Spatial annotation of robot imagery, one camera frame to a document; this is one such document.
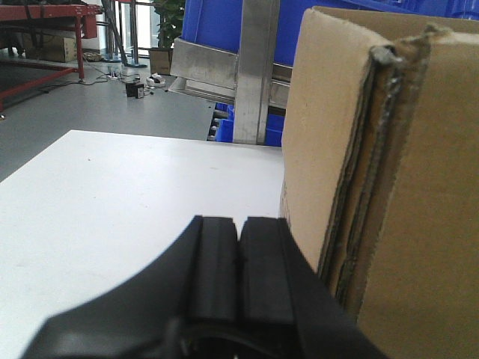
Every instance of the metal frame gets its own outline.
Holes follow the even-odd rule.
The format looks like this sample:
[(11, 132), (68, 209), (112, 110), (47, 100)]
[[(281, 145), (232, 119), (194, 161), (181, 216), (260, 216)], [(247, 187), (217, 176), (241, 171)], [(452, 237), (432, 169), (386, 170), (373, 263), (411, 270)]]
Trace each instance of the metal frame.
[(234, 142), (263, 144), (268, 107), (286, 108), (292, 68), (273, 63), (280, 1), (242, 5), (238, 55), (176, 39), (170, 90), (234, 103)]
[(279, 0), (243, 0), (233, 141), (263, 144), (266, 136)]
[(18, 93), (22, 93), (25, 90), (33, 88), (38, 85), (42, 85), (48, 81), (52, 81), (59, 77), (68, 75), (69, 73), (76, 72), (76, 69), (73, 67), (59, 67), (59, 66), (49, 66), (45, 64), (32, 64), (32, 63), (16, 63), (12, 61), (0, 61), (0, 64), (7, 64), (10, 66), (19, 66), (19, 67), (32, 67), (35, 69), (42, 69), (42, 70), (54, 70), (55, 73), (52, 73), (47, 76), (43, 76), (36, 80), (31, 80), (26, 82), (25, 84), (17, 85), (13, 88), (9, 88), (8, 90), (0, 91), (0, 111), (3, 111), (3, 100), (7, 97), (17, 95)]
[[(170, 90), (216, 102), (234, 104), (239, 56), (177, 38), (171, 74), (178, 76)], [(273, 64), (269, 106), (285, 109), (292, 67)]]
[[(75, 32), (76, 37), (76, 57), (78, 69), (73, 67), (57, 67), (45, 64), (33, 64), (29, 62), (12, 62), (2, 61), (3, 64), (13, 66), (34, 67), (46, 70), (56, 70), (56, 73), (44, 76), (41, 79), (26, 82), (25, 84), (10, 88), (0, 92), (0, 111), (3, 111), (3, 99), (13, 96), (29, 88), (41, 85), (58, 77), (67, 75), (68, 73), (78, 72), (79, 78), (85, 78), (85, 69), (83, 67), (83, 51), (82, 51), (82, 31), (83, 38), (93, 38), (97, 36), (97, 20), (96, 15), (102, 13), (98, 5), (29, 5), (29, 15), (32, 20), (49, 20), (58, 17), (74, 18), (75, 27), (68, 30)], [(0, 22), (9, 22), (20, 24), (28, 21), (28, 14), (23, 5), (0, 5)]]

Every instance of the red table leg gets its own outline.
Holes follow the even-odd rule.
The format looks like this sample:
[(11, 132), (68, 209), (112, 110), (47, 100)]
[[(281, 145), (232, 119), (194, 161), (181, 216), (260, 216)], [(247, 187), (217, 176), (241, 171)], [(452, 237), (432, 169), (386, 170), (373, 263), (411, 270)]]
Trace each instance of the red table leg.
[(76, 61), (78, 63), (79, 78), (85, 78), (85, 69), (83, 68), (83, 51), (82, 51), (82, 18), (75, 17), (75, 36), (76, 36)]

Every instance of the small black device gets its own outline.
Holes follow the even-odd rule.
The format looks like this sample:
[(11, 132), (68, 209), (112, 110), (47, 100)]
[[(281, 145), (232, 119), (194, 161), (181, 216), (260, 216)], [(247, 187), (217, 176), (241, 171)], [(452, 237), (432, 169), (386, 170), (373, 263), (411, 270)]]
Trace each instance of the small black device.
[(142, 99), (144, 97), (144, 85), (139, 84), (138, 82), (127, 82), (126, 87), (126, 97), (136, 97), (137, 99)]

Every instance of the black plastic object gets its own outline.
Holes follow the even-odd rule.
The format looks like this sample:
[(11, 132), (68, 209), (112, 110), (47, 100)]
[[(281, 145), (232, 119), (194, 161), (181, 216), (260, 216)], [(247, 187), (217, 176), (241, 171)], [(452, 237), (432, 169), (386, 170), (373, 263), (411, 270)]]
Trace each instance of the black plastic object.
[(242, 229), (242, 314), (246, 320), (292, 325), (293, 308), (278, 234), (274, 218), (248, 218)]
[(284, 219), (194, 217), (111, 292), (48, 319), (22, 359), (386, 359), (312, 272)]

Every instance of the green leaves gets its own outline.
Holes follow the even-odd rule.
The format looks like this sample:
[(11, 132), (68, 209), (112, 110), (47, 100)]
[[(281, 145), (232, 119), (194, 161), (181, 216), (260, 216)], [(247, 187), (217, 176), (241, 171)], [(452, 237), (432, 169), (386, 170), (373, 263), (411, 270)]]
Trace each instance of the green leaves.
[(185, 0), (153, 0), (155, 13), (160, 16), (158, 47), (170, 49), (181, 35), (185, 15)]

